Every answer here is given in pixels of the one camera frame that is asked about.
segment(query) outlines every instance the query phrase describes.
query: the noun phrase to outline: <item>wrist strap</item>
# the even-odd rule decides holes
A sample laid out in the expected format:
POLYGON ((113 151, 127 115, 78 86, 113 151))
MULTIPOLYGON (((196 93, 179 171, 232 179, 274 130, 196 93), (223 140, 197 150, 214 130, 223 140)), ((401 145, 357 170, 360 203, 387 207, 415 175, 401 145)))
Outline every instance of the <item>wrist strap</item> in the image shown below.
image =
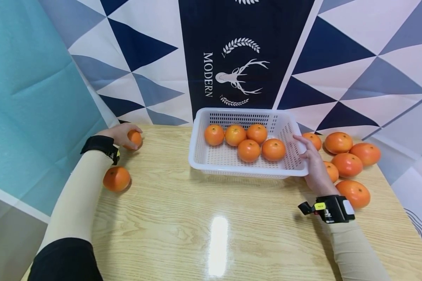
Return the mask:
POLYGON ((113 165, 117 165, 120 159, 119 149, 114 146, 114 139, 107 136, 92 136, 86 140, 80 154, 89 150, 98 150, 113 160, 113 165))
POLYGON ((354 210, 350 202, 344 196, 330 195, 316 198, 316 203, 311 207, 308 202, 298 205, 303 215, 314 213, 327 224, 350 222, 354 220, 354 210))

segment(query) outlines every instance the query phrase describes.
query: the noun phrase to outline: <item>black sleeve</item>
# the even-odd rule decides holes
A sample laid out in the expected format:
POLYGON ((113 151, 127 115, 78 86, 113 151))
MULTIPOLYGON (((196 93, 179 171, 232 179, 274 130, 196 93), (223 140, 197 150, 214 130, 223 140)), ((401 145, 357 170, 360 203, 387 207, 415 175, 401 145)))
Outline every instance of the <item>black sleeve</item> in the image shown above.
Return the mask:
POLYGON ((103 281, 91 243, 63 238, 36 255, 28 281, 103 281))

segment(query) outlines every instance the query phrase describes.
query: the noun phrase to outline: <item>beige sleeve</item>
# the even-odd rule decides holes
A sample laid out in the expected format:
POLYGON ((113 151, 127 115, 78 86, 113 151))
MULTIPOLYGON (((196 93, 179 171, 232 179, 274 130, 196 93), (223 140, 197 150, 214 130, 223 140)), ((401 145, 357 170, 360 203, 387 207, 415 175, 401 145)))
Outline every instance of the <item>beige sleeve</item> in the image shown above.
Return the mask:
POLYGON ((389 281, 374 249, 356 223, 328 224, 334 259, 344 281, 389 281))
POLYGON ((101 151, 90 150, 83 154, 55 204, 39 251, 66 237, 91 241, 103 177, 112 163, 101 151))

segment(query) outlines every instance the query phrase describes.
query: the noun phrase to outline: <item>yellow label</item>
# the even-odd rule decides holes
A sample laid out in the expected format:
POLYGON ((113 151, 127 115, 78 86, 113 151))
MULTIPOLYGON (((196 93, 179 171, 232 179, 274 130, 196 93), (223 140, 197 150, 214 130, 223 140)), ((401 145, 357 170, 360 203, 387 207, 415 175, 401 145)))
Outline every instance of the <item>yellow label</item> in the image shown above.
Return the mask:
POLYGON ((314 204, 314 209, 316 209, 316 211, 325 210, 326 208, 327 206, 323 202, 314 204))

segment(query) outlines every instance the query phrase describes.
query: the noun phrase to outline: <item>hand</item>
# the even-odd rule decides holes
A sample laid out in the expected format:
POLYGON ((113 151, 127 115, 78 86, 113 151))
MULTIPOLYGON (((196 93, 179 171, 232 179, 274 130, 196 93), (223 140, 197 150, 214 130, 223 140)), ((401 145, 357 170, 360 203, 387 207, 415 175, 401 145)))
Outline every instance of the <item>hand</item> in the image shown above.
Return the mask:
POLYGON ((318 197, 336 194, 339 195, 339 192, 330 180, 327 168, 325 167, 324 162, 313 143, 302 136, 294 135, 293 137, 306 146, 305 153, 300 154, 299 156, 302 159, 308 159, 309 174, 305 176, 308 187, 318 197))
POLYGON ((102 130, 98 133, 96 133, 95 135, 100 135, 100 136, 107 136, 110 138, 114 139, 114 144, 115 145, 125 145, 128 146, 134 150, 137 150, 138 146, 136 145, 136 143, 132 142, 129 138, 128 138, 128 132, 132 131, 132 130, 136 130, 140 133, 142 133, 142 130, 137 127, 135 124, 133 123, 123 123, 123 124, 119 124, 117 126, 114 126, 112 128, 106 129, 106 130, 102 130))

